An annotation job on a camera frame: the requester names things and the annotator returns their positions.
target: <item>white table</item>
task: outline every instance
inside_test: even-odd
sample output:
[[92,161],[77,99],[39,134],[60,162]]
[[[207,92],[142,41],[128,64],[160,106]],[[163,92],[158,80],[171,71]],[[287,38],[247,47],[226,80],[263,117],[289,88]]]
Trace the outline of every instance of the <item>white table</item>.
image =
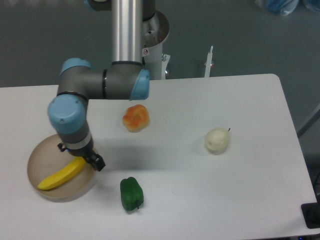
[[[152,81],[139,102],[150,124],[122,125],[136,101],[90,100],[87,120],[106,161],[82,197],[56,203],[31,187],[27,162],[55,134],[47,106],[57,86],[0,89],[0,238],[10,240],[240,240],[318,234],[301,204],[316,201],[286,99],[273,74]],[[221,155],[204,136],[231,128]],[[120,181],[145,204],[127,214]]]

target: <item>gray floor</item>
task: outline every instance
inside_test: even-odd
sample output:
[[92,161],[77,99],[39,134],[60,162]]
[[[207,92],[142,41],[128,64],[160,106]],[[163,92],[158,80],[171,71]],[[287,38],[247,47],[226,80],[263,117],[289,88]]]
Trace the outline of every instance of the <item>gray floor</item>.
[[[320,103],[320,15],[302,4],[286,17],[252,0],[158,0],[156,6],[170,23],[163,47],[171,79],[202,77],[214,45],[212,77],[280,77],[296,128]],[[72,57],[109,68],[111,47],[111,13],[89,11],[82,0],[0,1],[0,87],[58,84]],[[318,121],[300,139],[311,178],[320,168],[319,140]]]

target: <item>tan plastic bowl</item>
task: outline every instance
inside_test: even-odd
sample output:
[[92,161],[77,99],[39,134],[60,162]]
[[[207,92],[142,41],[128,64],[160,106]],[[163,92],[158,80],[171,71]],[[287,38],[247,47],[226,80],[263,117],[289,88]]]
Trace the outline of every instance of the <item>tan plastic bowl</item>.
[[74,178],[63,185],[49,191],[39,190],[38,185],[43,179],[63,169],[74,158],[67,151],[60,152],[57,147],[60,142],[57,134],[40,142],[30,155],[27,174],[31,185],[40,195],[50,201],[67,202],[81,197],[93,187],[96,172],[90,164],[85,164]]

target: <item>yellow banana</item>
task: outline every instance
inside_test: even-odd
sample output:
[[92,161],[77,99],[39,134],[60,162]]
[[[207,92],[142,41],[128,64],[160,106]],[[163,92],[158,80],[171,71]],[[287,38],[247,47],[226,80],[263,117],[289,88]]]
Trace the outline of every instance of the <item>yellow banana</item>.
[[76,176],[80,172],[80,170],[85,166],[85,164],[86,161],[83,157],[76,156],[63,169],[42,180],[38,185],[38,189],[50,190],[64,184],[65,182]]

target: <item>blue joint cap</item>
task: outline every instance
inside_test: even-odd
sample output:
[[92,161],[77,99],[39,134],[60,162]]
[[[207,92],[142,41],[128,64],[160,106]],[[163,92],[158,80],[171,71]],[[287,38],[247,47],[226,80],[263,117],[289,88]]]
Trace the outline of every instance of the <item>blue joint cap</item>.
[[142,69],[131,91],[130,100],[144,100],[149,97],[150,73]]
[[60,72],[60,75],[67,69],[69,68],[73,68],[73,67],[77,67],[77,66],[83,66],[83,67],[87,67],[89,69],[92,68],[91,63],[88,62],[87,60],[84,59],[80,59],[78,57],[75,58],[70,58],[67,61],[65,61],[62,65],[62,69]]
[[92,8],[92,6],[90,5],[90,3],[88,2],[88,0],[84,0],[84,5],[86,6],[87,9],[90,9],[91,11],[96,11]]
[[319,0],[308,0],[308,4],[311,4],[312,6],[316,7],[317,9],[320,9],[320,1]]
[[286,9],[294,10],[298,5],[299,0],[268,0],[265,3],[265,7],[274,14],[281,14]]
[[56,96],[48,106],[51,125],[59,134],[72,134],[86,122],[86,110],[74,95]]

